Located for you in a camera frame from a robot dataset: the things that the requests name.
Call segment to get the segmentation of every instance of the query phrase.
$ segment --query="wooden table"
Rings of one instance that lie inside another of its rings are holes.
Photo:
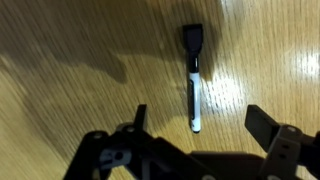
[[[0,179],[61,179],[84,133],[113,133],[140,103],[148,132],[186,153],[264,156],[244,127],[248,104],[320,129],[318,0],[1,0],[0,23]],[[198,135],[180,38],[189,23],[205,36]]]

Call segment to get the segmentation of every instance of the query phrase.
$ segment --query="marker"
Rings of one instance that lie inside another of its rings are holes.
[[[201,130],[200,118],[200,75],[199,75],[199,53],[202,48],[203,30],[202,24],[191,24],[183,26],[183,38],[185,49],[188,53],[189,68],[189,112],[190,126],[194,133]]]

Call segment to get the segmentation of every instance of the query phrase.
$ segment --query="wood grain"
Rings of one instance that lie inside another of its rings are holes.
[[[0,23],[0,179],[61,179],[84,133],[113,133],[139,103],[148,132],[184,152],[264,156],[243,125],[248,104],[320,129],[317,0],[1,0]],[[205,32],[198,135],[180,38],[189,23]]]

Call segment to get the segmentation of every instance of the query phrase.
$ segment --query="wooden surface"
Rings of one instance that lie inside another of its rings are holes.
[[[180,41],[188,23],[205,31],[198,135]],[[148,132],[184,152],[264,156],[244,127],[248,104],[314,135],[319,29],[318,0],[1,0],[0,179],[61,179],[84,133],[113,133],[139,103]]]

